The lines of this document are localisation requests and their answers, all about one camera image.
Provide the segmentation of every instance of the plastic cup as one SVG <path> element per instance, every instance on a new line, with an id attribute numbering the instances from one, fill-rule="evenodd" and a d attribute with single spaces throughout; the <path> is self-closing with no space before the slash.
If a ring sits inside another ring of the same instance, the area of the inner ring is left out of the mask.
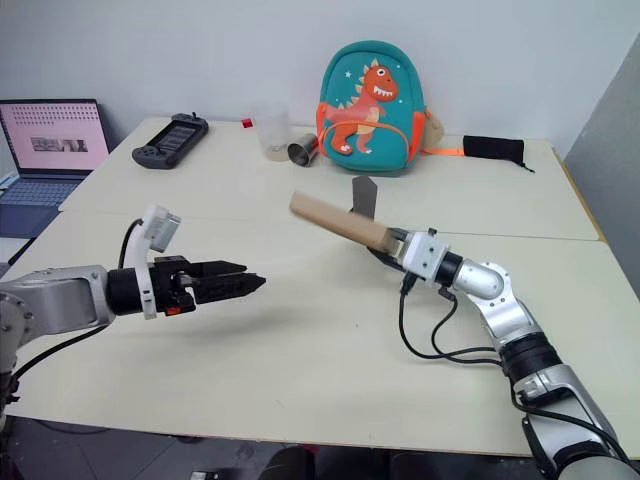
<path id="1" fill-rule="evenodd" d="M 253 109 L 253 123 L 264 156 L 278 162 L 288 160 L 287 145 L 291 141 L 291 123 L 287 104 L 278 101 L 260 102 Z"/>

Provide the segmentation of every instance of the dinosaur print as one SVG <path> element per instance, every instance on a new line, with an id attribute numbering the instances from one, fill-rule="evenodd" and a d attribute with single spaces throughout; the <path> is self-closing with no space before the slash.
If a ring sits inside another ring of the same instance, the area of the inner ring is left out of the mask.
<path id="1" fill-rule="evenodd" d="M 391 102 L 398 96 L 398 85 L 391 76 L 391 71 L 378 64 L 373 59 L 371 65 L 363 68 L 364 76 L 359 78 L 355 88 L 360 95 L 351 97 L 346 107 L 339 104 L 337 107 L 327 105 L 326 118 L 332 123 L 343 121 L 367 121 L 378 122 L 386 112 L 379 102 Z M 342 155 L 351 155 L 353 148 L 347 143 L 351 135 L 358 135 L 356 148 L 362 153 L 371 153 L 367 143 L 373 137 L 376 127 L 358 125 L 356 123 L 340 125 L 335 128 L 335 134 L 331 141 L 333 149 Z"/>

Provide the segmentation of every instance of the wooden stick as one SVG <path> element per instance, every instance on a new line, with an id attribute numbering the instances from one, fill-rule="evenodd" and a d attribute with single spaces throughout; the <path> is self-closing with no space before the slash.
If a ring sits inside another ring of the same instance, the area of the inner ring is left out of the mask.
<path id="1" fill-rule="evenodd" d="M 347 212 L 299 192 L 294 192 L 291 197 L 289 209 L 294 215 L 374 250 L 384 253 L 395 250 L 397 242 L 389 229 L 362 215 Z"/>

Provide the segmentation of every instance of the white wall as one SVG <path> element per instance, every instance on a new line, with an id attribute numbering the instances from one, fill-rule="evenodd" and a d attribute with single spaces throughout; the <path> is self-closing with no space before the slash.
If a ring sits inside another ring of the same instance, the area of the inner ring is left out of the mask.
<path id="1" fill-rule="evenodd" d="M 639 30 L 636 0 L 0 0 L 0 97 L 96 97 L 118 140 L 147 115 L 313 123 L 331 56 L 396 44 L 450 133 L 566 154 Z"/>

